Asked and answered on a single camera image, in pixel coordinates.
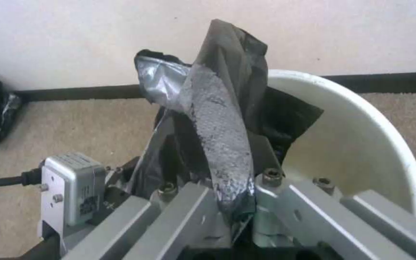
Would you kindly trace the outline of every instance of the white wall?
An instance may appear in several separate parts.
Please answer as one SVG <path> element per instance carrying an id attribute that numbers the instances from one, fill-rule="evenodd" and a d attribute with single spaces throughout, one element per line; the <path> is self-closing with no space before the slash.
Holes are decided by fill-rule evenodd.
<path id="1" fill-rule="evenodd" d="M 213 18 L 266 42 L 273 69 L 416 72 L 416 0 L 0 0 L 0 79 L 18 90 L 133 84 L 137 51 L 192 62 Z"/>

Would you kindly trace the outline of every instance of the white plastic bowl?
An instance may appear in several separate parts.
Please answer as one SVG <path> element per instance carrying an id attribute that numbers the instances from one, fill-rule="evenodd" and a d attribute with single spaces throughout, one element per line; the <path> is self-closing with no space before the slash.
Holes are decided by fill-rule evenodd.
<path id="1" fill-rule="evenodd" d="M 328 177 L 345 195 L 373 189 L 416 216 L 416 160 L 375 107 L 302 72 L 269 70 L 269 86 L 325 110 L 288 151 L 282 165 L 287 177 Z"/>

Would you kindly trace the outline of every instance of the dark baseboard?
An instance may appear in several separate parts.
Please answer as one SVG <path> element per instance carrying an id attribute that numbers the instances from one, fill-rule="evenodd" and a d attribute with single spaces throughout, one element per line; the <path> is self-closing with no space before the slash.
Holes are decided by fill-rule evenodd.
<path id="1" fill-rule="evenodd" d="M 324 76 L 356 93 L 416 93 L 415 73 Z"/>
<path id="2" fill-rule="evenodd" d="M 356 93 L 416 93 L 416 73 L 324 76 Z M 16 92 L 25 102 L 142 98 L 138 84 Z"/>
<path id="3" fill-rule="evenodd" d="M 16 91 L 24 102 L 81 99 L 136 99 L 142 94 L 138 84 L 105 87 L 78 87 Z"/>

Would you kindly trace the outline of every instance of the silver duct tape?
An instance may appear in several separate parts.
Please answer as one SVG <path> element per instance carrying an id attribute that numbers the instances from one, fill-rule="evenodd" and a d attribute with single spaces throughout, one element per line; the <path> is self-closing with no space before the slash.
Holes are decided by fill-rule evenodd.
<path id="1" fill-rule="evenodd" d="M 181 64 L 157 58 L 137 56 L 135 59 L 139 82 L 144 87 L 143 94 L 150 102 L 155 102 L 168 109 L 183 111 L 190 100 L 181 100 L 190 96 L 183 85 L 190 68 Z"/>
<path id="2" fill-rule="evenodd" d="M 193 89 L 185 113 L 195 125 L 208 160 L 213 189 L 224 212 L 233 212 L 241 196 L 253 196 L 253 158 L 246 128 L 228 90 L 216 74 L 194 64 L 185 81 Z"/>

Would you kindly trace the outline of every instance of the bolt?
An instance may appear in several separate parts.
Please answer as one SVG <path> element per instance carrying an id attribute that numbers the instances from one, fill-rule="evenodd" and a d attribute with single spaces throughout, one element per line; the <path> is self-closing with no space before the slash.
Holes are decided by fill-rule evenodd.
<path id="1" fill-rule="evenodd" d="M 263 184 L 270 187 L 279 187 L 282 184 L 282 174 L 275 168 L 265 169 L 263 172 Z"/>
<path id="2" fill-rule="evenodd" d="M 63 201 L 63 196 L 62 196 L 62 194 L 55 194 L 54 196 L 52 196 L 52 200 L 55 203 L 62 202 Z"/>
<path id="3" fill-rule="evenodd" d="M 47 183 L 41 183 L 41 185 L 39 186 L 39 190 L 41 192 L 48 191 L 49 190 L 49 185 Z"/>
<path id="4" fill-rule="evenodd" d="M 165 182 L 158 188 L 158 196 L 163 201 L 170 201 L 178 194 L 178 187 L 172 182 Z"/>
<path id="5" fill-rule="evenodd" d="M 333 191 L 335 191 L 335 185 L 328 178 L 314 178 L 312 179 L 312 183 L 314 183 L 317 187 L 325 191 L 330 196 L 332 196 Z"/>

